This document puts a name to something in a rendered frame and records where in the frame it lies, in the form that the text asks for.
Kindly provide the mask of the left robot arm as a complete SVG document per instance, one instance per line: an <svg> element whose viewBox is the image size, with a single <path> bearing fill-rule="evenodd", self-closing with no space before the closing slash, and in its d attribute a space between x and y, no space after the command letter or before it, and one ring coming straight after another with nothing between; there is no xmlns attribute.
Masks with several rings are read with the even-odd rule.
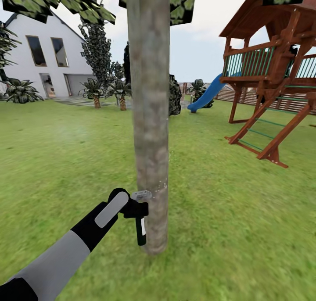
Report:
<svg viewBox="0 0 316 301"><path fill-rule="evenodd" d="M62 238L0 286L0 301L55 301L70 278L118 219L148 216L148 190L116 189Z"/></svg>

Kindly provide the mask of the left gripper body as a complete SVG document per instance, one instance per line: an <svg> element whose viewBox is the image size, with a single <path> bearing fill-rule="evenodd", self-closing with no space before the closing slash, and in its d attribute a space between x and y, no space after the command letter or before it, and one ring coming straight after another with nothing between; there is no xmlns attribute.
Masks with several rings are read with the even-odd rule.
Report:
<svg viewBox="0 0 316 301"><path fill-rule="evenodd" d="M124 218L136 218L141 216L148 216L148 203L136 203L136 209L131 214L124 214Z"/></svg>

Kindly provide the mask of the pesticide atomizer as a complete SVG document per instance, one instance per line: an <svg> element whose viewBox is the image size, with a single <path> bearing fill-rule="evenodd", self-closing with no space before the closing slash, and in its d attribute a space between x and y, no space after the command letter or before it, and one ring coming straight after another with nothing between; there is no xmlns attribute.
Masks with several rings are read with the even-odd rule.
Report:
<svg viewBox="0 0 316 301"><path fill-rule="evenodd" d="M136 217L137 242L139 246L147 243L144 216Z"/></svg>

